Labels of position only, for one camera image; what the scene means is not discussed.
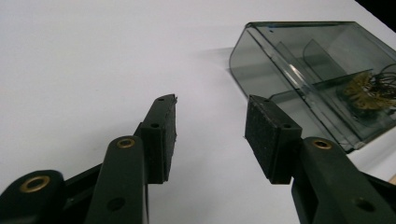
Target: white surface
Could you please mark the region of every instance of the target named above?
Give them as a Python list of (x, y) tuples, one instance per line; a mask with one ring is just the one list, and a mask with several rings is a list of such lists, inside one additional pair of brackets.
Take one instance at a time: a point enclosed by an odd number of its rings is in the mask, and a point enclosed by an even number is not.
[[(298, 223), (290, 186), (268, 183), (243, 138), (247, 100), (227, 69), (249, 21), (356, 21), (396, 49), (352, 0), (1, 1), (0, 191), (34, 170), (93, 167), (175, 93), (175, 155), (169, 182), (149, 188), (150, 223)], [(391, 177), (393, 135), (352, 160)]]

